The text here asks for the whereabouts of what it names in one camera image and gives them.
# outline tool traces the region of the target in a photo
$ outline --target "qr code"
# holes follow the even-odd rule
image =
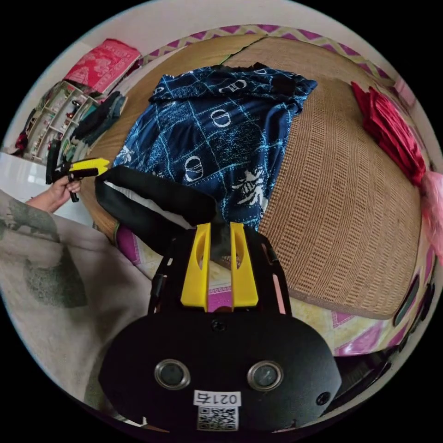
[[[198,407],[198,431],[237,431],[238,428],[237,407]]]

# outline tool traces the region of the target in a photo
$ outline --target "zigzag pattern border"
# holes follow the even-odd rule
[[[362,68],[366,73],[381,82],[384,86],[391,89],[394,85],[394,81],[385,71],[376,66],[370,60],[365,59],[362,55],[360,55],[352,48],[314,32],[272,24],[223,26],[221,28],[201,31],[196,34],[192,34],[190,36],[170,42],[167,45],[162,46],[155,51],[152,51],[151,53],[143,57],[143,65],[146,65],[152,60],[168,54],[169,52],[175,51],[176,49],[184,48],[185,46],[192,45],[193,43],[201,42],[203,40],[210,40],[217,37],[242,36],[246,34],[257,34],[268,37],[282,37],[290,40],[297,40],[299,42],[310,43],[315,46],[320,46],[351,60],[353,63],[360,66],[360,68]]]

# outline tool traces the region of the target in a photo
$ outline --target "shelf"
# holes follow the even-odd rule
[[[66,114],[72,113],[75,109],[73,100],[78,101],[80,106],[72,118],[68,118]],[[74,129],[90,112],[91,106],[98,107],[97,101],[70,83],[60,82],[43,109],[33,116],[34,121],[28,133],[28,147],[24,156],[30,161],[45,162],[48,146],[54,138],[61,140],[62,153],[66,147],[65,141],[69,140]]]

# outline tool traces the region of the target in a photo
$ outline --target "shelving unit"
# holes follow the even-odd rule
[[[34,116],[23,157],[46,164],[48,148],[54,138],[61,140],[60,158],[74,156],[69,138],[80,121],[98,107],[98,102],[68,82],[61,82],[51,99]]]

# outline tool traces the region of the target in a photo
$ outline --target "red cloth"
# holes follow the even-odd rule
[[[139,57],[141,53],[138,49],[108,38],[85,54],[66,74],[64,80],[84,84],[101,94],[108,94]]]
[[[373,88],[364,92],[351,82],[363,114],[363,127],[380,148],[395,161],[411,183],[419,186],[426,171],[425,161],[406,122],[395,106]]]

